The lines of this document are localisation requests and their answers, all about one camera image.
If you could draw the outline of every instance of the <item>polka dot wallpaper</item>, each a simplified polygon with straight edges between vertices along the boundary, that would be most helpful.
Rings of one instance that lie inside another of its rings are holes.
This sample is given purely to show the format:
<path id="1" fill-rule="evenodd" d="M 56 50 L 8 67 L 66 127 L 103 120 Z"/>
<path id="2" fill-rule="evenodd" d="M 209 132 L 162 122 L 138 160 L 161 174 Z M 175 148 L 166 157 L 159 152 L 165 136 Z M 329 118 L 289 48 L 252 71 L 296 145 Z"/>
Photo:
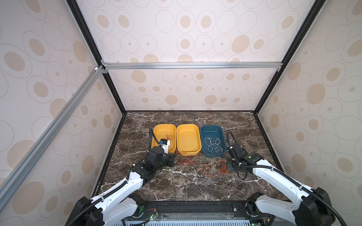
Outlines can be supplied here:
<path id="1" fill-rule="evenodd" d="M 314 0 L 77 0 L 106 62 L 281 61 Z"/>
<path id="2" fill-rule="evenodd" d="M 0 2 L 0 184 L 92 72 L 60 0 Z"/>
<path id="3" fill-rule="evenodd" d="M 259 113 L 286 173 L 326 190 L 347 225 L 362 221 L 361 72 L 362 1 L 332 0 Z"/>
<path id="4" fill-rule="evenodd" d="M 275 68 L 110 70 L 127 110 L 254 110 Z"/>
<path id="5" fill-rule="evenodd" d="M 0 226 L 64 226 L 76 201 L 91 197 L 120 120 L 100 76 L 0 214 Z"/>

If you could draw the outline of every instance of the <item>orange wire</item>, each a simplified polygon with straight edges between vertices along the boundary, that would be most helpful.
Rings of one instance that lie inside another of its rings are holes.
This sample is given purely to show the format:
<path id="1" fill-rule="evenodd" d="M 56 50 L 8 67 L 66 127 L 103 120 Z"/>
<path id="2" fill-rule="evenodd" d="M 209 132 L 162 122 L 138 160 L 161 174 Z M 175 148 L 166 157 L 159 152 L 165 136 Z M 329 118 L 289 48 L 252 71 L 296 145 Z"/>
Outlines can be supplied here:
<path id="1" fill-rule="evenodd" d="M 171 136 L 171 135 L 166 134 L 166 139 L 167 139 L 167 140 L 172 140 L 172 136 Z"/>
<path id="2" fill-rule="evenodd" d="M 194 164 L 193 161 L 190 160 L 189 158 L 183 158 L 181 160 L 181 162 L 178 162 L 178 161 L 176 161 L 176 162 L 180 165 L 202 166 L 202 168 L 201 168 L 202 172 L 210 178 L 214 177 L 214 176 L 221 176 L 224 174 L 228 174 L 230 172 L 226 169 L 226 160 L 220 160 L 219 162 L 217 162 L 215 164 L 202 164 L 202 165 Z M 213 175 L 212 171 L 210 170 L 210 166 L 215 166 L 219 163 L 222 164 L 222 167 L 219 169 L 219 173 L 217 175 Z"/>

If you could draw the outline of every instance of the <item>marble tabletop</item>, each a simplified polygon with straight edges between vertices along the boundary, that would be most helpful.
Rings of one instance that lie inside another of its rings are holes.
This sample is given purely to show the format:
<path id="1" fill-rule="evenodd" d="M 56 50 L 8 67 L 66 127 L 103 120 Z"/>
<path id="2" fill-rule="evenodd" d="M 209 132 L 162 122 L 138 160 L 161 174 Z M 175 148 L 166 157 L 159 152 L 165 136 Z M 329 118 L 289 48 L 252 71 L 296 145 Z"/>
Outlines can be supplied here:
<path id="1" fill-rule="evenodd" d="M 226 132 L 232 131 L 238 143 L 248 153 L 257 152 L 274 164 L 254 115 L 250 112 L 128 112 L 101 191 L 122 180 L 126 176 L 127 169 L 146 154 L 149 141 L 148 128 L 166 123 L 176 127 L 192 123 L 199 128 L 203 125 L 218 125 L 222 127 L 225 138 Z M 189 156 L 189 159 L 194 165 L 211 165 L 228 157 L 226 153 L 221 157 L 210 158 L 200 151 L 198 155 Z M 136 193 L 146 201 L 246 200 L 255 192 L 262 192 L 276 199 L 286 199 L 276 188 L 255 175 L 248 174 L 245 180 L 241 180 L 236 172 L 219 175 L 219 169 L 222 167 L 220 162 L 206 168 L 213 175 L 210 177 L 204 173 L 202 166 L 177 163 L 184 158 L 177 154 L 173 167 L 164 167 Z"/>

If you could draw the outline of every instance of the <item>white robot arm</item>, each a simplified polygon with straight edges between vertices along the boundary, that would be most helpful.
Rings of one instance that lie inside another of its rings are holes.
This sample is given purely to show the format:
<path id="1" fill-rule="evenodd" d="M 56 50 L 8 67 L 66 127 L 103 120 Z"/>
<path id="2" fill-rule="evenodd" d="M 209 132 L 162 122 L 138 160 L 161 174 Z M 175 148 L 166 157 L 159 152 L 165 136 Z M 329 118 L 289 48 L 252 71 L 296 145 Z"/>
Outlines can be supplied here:
<path id="1" fill-rule="evenodd" d="M 274 167 L 261 155 L 252 152 L 248 154 L 240 144 L 230 145 L 227 132 L 228 153 L 227 169 L 245 171 L 266 180 L 282 192 L 291 202 L 270 198 L 256 192 L 247 199 L 245 209 L 250 216 L 269 213 L 286 219 L 297 226 L 330 226 L 338 218 L 342 226 L 346 223 L 331 205 L 329 196 L 321 188 L 313 189 L 286 175 Z"/>
<path id="2" fill-rule="evenodd" d="M 156 170 L 163 166 L 173 166 L 171 155 L 167 154 L 167 141 L 164 146 L 154 147 L 148 154 L 127 172 L 126 178 L 90 200 L 83 197 L 75 205 L 66 226 L 111 226 L 120 219 L 140 213 L 140 198 L 130 196 L 134 191 L 150 181 Z M 268 213 L 294 223 L 297 226 L 330 226 L 337 217 L 346 226 L 340 215 L 332 208 L 328 194 L 321 188 L 311 187 L 295 181 L 275 168 L 259 154 L 247 152 L 238 144 L 228 143 L 231 158 L 228 170 L 248 171 L 266 180 L 291 202 L 270 198 L 256 192 L 247 199 L 245 211 L 251 217 Z"/>

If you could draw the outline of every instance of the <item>white cable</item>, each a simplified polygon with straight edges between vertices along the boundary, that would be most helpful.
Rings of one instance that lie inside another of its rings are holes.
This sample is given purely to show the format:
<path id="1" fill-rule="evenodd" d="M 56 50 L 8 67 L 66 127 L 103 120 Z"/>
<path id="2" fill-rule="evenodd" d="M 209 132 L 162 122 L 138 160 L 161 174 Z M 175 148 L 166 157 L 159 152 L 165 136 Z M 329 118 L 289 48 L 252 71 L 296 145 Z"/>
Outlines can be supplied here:
<path id="1" fill-rule="evenodd" d="M 210 137 L 206 137 L 205 139 L 205 143 L 207 145 L 207 150 L 211 153 L 211 154 L 216 154 L 216 153 L 222 153 L 223 152 L 223 148 L 219 147 L 219 144 L 221 144 L 221 140 L 217 137 L 216 140 L 210 138 Z"/>
<path id="2" fill-rule="evenodd" d="M 134 217 L 133 215 L 132 215 L 131 217 L 133 217 L 133 218 L 140 218 L 140 217 L 142 217 L 142 215 L 143 215 L 143 213 L 142 213 L 140 216 L 138 216 L 138 217 Z"/>

